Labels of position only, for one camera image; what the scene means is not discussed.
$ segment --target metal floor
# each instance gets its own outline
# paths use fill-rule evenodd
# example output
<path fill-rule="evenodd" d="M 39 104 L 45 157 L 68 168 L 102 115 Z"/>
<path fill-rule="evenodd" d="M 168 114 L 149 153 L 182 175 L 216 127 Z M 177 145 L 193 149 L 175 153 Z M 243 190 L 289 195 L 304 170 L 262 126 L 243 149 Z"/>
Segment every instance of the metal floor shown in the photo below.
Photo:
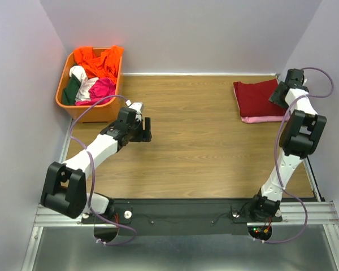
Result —
<path fill-rule="evenodd" d="M 272 239 L 301 226 L 277 225 Z M 95 243 L 93 228 L 44 228 L 34 269 L 136 271 L 338 270 L 324 227 L 309 225 L 293 242 L 261 244 L 240 235 L 137 237 L 120 247 Z"/>

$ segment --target green cloth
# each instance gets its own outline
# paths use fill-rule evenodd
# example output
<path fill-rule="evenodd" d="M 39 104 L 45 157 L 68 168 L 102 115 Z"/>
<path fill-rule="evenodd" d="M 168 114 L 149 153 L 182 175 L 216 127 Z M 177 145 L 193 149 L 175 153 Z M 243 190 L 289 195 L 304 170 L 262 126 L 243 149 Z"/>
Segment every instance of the green cloth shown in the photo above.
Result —
<path fill-rule="evenodd" d="M 74 106 L 75 105 L 75 96 L 77 96 L 78 90 L 80 88 L 81 82 L 79 79 L 72 75 L 70 77 L 67 87 L 63 90 L 62 94 L 62 104 L 65 106 Z"/>

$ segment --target black bracket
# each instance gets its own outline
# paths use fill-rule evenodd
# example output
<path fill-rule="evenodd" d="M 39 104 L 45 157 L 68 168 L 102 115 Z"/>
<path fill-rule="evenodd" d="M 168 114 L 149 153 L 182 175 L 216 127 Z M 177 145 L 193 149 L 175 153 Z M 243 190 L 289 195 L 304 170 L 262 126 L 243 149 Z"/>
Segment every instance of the black bracket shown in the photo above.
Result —
<path fill-rule="evenodd" d="M 108 127 L 105 127 L 100 134 L 107 134 L 117 140 L 118 151 L 128 142 L 150 142 L 152 139 L 151 118 L 145 118 L 145 128 L 143 129 L 143 120 L 136 120 L 136 116 L 136 110 L 121 108 L 118 118 Z"/>
<path fill-rule="evenodd" d="M 86 205 L 85 173 L 53 162 L 47 169 L 40 203 L 70 218 L 77 218 Z"/>
<path fill-rule="evenodd" d="M 267 199 L 266 196 L 261 196 L 261 191 L 254 195 L 251 201 L 250 215 L 258 221 L 268 217 L 275 217 L 276 212 L 280 209 L 280 201 L 272 201 Z"/>
<path fill-rule="evenodd" d="M 285 155 L 292 154 L 304 159 L 314 153 L 326 123 L 325 116 L 294 110 L 280 137 L 279 145 Z"/>
<path fill-rule="evenodd" d="M 289 105 L 286 103 L 285 97 L 289 89 L 302 89 L 309 92 L 308 88 L 303 86 L 303 83 L 304 71 L 301 69 L 289 69 L 285 81 L 278 84 L 269 101 L 287 109 Z"/>

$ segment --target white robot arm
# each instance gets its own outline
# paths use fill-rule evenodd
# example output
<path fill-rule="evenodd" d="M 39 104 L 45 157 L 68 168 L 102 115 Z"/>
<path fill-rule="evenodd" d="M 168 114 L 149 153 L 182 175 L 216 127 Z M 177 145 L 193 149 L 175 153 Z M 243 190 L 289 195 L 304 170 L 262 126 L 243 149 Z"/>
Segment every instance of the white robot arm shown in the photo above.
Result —
<path fill-rule="evenodd" d="M 292 104 L 295 99 L 307 95 L 308 92 L 303 89 L 289 89 L 285 101 L 287 104 Z M 302 98 L 296 101 L 295 105 L 290 109 L 290 112 L 293 113 L 294 110 L 302 111 L 309 116 L 317 116 L 318 113 L 311 106 L 310 100 L 308 97 Z M 277 164 L 279 165 L 280 175 L 282 184 L 281 187 L 279 179 L 277 177 L 276 168 L 274 167 L 269 179 L 261 187 L 261 194 L 266 196 L 269 200 L 274 202 L 281 200 L 283 195 L 283 189 L 286 188 L 291 176 L 293 175 L 296 168 L 303 162 L 303 159 L 298 155 L 285 155 L 284 150 L 281 148 L 279 157 L 277 159 Z"/>
<path fill-rule="evenodd" d="M 104 128 L 86 150 L 80 151 L 63 163 L 53 162 L 47 170 L 40 203 L 71 218 L 89 212 L 86 179 L 91 175 L 92 169 L 87 152 L 91 153 L 97 168 L 129 141 L 150 142 L 150 118 L 143 120 L 143 109 L 143 103 L 133 103 L 128 108 L 121 108 L 117 120 Z M 67 181 L 67 187 L 61 185 Z M 97 213 L 104 213 L 109 201 L 110 199 L 103 195 L 93 194 L 91 207 Z"/>
<path fill-rule="evenodd" d="M 250 212 L 255 219 L 273 217 L 279 210 L 283 196 L 292 174 L 304 158 L 312 154 L 324 130 L 327 119 L 311 106 L 307 87 L 303 86 L 303 71 L 288 70 L 285 82 L 280 82 L 270 101 L 282 107 L 290 108 L 291 117 L 282 131 L 279 146 L 281 147 L 277 165 L 279 165 L 282 185 L 276 167 L 269 179 L 254 196 Z"/>

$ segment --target folded cloth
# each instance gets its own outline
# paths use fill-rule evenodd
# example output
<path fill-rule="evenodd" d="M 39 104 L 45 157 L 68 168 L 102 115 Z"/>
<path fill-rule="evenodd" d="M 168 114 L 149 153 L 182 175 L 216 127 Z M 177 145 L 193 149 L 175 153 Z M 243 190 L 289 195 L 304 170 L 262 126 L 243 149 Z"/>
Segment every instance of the folded cloth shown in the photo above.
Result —
<path fill-rule="evenodd" d="M 95 84 L 89 90 L 90 100 L 78 101 L 75 103 L 76 106 L 91 106 L 95 102 L 104 98 L 105 96 L 115 94 L 115 83 L 109 78 L 100 78 L 95 82 Z M 107 98 L 101 101 L 99 104 L 105 104 L 109 102 L 112 98 Z"/>
<path fill-rule="evenodd" d="M 97 57 L 92 47 L 81 47 L 74 50 L 74 60 L 78 65 L 83 66 L 89 78 L 108 77 L 116 84 L 119 60 L 123 51 L 123 48 L 113 46 L 101 52 L 101 56 Z"/>
<path fill-rule="evenodd" d="M 85 70 L 82 66 L 73 66 L 69 70 L 69 76 L 75 75 L 78 80 L 83 84 L 86 80 L 88 80 L 88 77 L 86 76 Z"/>
<path fill-rule="evenodd" d="M 73 106 L 75 104 L 75 96 L 81 86 L 80 80 L 72 75 L 70 77 L 67 87 L 63 90 L 62 104 L 65 106 Z"/>
<path fill-rule="evenodd" d="M 246 123 L 281 121 L 286 110 L 269 101 L 277 87 L 277 80 L 256 84 L 234 82 L 234 94 L 241 120 Z"/>
<path fill-rule="evenodd" d="M 80 100 L 90 100 L 89 90 L 95 84 L 95 82 L 97 82 L 98 79 L 98 77 L 94 77 L 86 80 L 85 83 L 81 84 L 77 96 L 75 97 L 75 101 L 78 102 Z"/>

